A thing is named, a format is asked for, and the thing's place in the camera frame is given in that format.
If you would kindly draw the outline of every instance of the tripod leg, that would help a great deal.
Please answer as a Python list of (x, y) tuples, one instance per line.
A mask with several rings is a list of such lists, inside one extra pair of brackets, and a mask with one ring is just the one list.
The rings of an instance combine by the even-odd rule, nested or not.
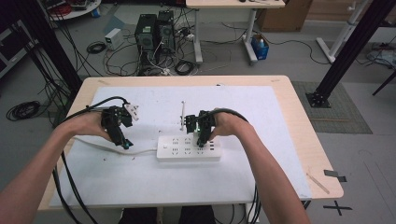
[(394, 78), (396, 77), (396, 70), (393, 72), (390, 77), (388, 77), (387, 80), (385, 80), (384, 83), (373, 93), (373, 95), (376, 95), (379, 91), (381, 91), (386, 85), (388, 85)]

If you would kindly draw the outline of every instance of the floor mat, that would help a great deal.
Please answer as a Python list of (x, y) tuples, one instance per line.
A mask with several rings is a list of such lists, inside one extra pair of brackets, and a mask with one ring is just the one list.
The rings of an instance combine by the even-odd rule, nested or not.
[(331, 108), (313, 108), (308, 103), (305, 94), (314, 92), (319, 85), (318, 82), (293, 81), (292, 85), (315, 132), (373, 133), (342, 84), (338, 84), (329, 97)]

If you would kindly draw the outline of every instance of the person's left hand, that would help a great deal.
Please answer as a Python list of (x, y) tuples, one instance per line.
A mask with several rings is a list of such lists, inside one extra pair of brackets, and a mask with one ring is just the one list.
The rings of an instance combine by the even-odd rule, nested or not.
[(111, 141), (110, 136), (101, 125), (101, 112), (87, 112), (60, 124), (74, 135), (97, 135)]

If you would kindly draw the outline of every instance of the power outlet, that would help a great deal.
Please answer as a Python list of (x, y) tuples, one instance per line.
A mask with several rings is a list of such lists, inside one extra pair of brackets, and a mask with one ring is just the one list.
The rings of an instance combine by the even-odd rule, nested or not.
[(159, 161), (219, 161), (221, 148), (219, 141), (207, 142), (204, 147), (197, 146), (198, 136), (187, 134), (179, 136), (160, 136), (157, 158)]

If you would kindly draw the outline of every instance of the computer tower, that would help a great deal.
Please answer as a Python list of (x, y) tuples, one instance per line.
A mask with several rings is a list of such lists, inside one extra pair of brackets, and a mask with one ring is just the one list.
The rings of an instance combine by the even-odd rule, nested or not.
[(161, 45), (156, 33), (156, 20), (155, 14), (141, 14), (134, 31), (142, 65), (157, 64), (160, 59)]
[(155, 14), (142, 14), (134, 31), (136, 44), (139, 49), (151, 50), (158, 47), (158, 36), (155, 33), (155, 21), (157, 15)]
[(157, 32), (160, 41), (163, 42), (161, 53), (175, 52), (174, 11), (159, 11)]

